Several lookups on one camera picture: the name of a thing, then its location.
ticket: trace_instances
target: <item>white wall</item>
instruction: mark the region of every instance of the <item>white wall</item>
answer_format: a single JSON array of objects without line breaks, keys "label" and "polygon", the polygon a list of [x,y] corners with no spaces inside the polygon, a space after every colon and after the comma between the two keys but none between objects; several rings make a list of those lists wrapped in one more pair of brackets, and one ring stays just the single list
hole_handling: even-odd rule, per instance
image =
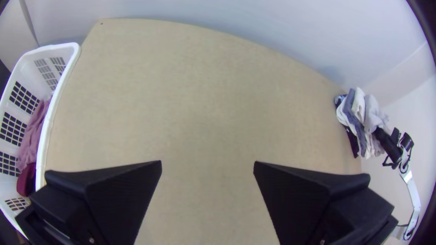
[{"label": "white wall", "polygon": [[26,0],[40,44],[82,41],[100,18],[221,30],[285,53],[345,89],[364,87],[426,39],[405,0]]},{"label": "white wall", "polygon": [[364,91],[373,94],[380,106],[386,106],[410,93],[435,74],[435,63],[426,42],[396,67],[366,84]]},{"label": "white wall", "polygon": [[12,71],[27,51],[38,48],[20,1],[10,0],[0,15],[0,60]]},{"label": "white wall", "polygon": [[[415,146],[412,151],[410,167],[421,199],[422,217],[433,192],[436,181],[436,76],[425,81],[401,99],[383,108],[389,115],[392,127],[407,132]],[[412,213],[411,201],[406,185],[398,170],[382,167],[384,157],[362,160],[362,170],[371,175],[370,188],[395,206],[393,215],[399,224],[406,224]],[[389,239],[386,244],[400,243]]]}]

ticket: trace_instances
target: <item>table surface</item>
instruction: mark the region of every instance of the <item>table surface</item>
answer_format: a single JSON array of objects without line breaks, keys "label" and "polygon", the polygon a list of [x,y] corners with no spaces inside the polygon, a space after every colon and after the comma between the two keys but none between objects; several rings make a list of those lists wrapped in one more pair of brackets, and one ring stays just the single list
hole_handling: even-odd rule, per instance
[{"label": "table surface", "polygon": [[335,116],[341,93],[229,34],[101,20],[66,81],[46,170],[162,160],[136,244],[278,244],[253,164],[359,173]]}]

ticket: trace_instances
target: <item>dark red cloth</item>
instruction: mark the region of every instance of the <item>dark red cloth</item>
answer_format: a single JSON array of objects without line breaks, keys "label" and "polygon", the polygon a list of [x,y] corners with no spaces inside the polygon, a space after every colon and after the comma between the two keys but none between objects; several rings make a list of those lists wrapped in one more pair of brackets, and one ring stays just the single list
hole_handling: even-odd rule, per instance
[{"label": "dark red cloth", "polygon": [[21,171],[17,180],[17,192],[22,196],[29,196],[35,191],[36,163],[29,163]]}]

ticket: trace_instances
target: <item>pink cloth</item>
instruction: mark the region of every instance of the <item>pink cloth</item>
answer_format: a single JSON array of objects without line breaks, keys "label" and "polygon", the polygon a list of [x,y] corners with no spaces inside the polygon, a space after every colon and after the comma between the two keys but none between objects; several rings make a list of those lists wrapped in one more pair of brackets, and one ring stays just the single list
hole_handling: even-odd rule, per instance
[{"label": "pink cloth", "polygon": [[35,111],[30,116],[29,123],[24,131],[20,151],[17,157],[17,168],[23,171],[27,164],[36,162],[36,153],[40,142],[42,124],[49,108],[50,100],[41,100]]}]

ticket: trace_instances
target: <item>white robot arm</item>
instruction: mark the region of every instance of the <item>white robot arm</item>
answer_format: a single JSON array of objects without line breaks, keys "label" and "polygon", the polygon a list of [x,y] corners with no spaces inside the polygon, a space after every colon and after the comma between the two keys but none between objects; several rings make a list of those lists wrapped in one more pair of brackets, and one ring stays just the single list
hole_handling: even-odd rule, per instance
[{"label": "white robot arm", "polygon": [[[391,236],[399,240],[409,240],[415,231],[419,219],[419,212],[421,211],[421,201],[415,181],[413,180],[412,170],[409,166],[414,143],[407,133],[404,133],[403,137],[400,139],[399,131],[396,128],[394,129],[394,134],[397,136],[389,136],[381,128],[376,129],[374,132],[374,136],[380,141],[381,146],[388,154],[382,165],[391,166],[392,169],[398,167],[400,176],[407,185],[413,205],[413,212],[409,223],[406,225],[398,225],[391,233]],[[392,160],[391,163],[386,163],[388,158]]]}]

